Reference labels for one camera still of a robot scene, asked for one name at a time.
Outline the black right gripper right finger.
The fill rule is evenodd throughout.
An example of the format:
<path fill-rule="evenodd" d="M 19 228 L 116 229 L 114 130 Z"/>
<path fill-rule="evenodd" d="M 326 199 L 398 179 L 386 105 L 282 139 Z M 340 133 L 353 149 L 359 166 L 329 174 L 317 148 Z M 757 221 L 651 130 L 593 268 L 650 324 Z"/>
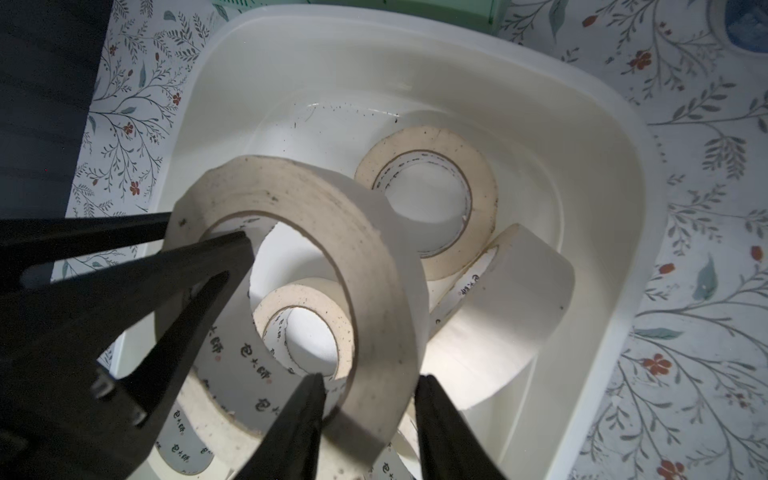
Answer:
<path fill-rule="evenodd" d="M 415 412 L 423 479 L 505 479 L 432 375 L 419 378 Z"/>

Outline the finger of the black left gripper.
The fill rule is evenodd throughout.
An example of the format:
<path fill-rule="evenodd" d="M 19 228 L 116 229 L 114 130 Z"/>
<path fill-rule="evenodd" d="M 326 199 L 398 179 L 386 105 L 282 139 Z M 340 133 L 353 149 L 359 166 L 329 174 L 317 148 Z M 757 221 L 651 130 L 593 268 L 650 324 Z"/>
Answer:
<path fill-rule="evenodd" d="M 1 475 L 124 479 L 150 455 L 196 355 L 254 255 L 245 234 L 27 288 L 30 267 L 152 242 L 166 213 L 1 224 Z M 179 294 L 192 299 L 117 379 L 100 354 Z"/>

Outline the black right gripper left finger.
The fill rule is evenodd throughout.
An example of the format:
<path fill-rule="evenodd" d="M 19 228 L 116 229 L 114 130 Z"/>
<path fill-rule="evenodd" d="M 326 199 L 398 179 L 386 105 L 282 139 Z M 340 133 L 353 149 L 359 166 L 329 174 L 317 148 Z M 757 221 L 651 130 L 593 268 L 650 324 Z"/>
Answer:
<path fill-rule="evenodd" d="M 325 398 L 323 377 L 305 376 L 235 479 L 315 479 Z"/>

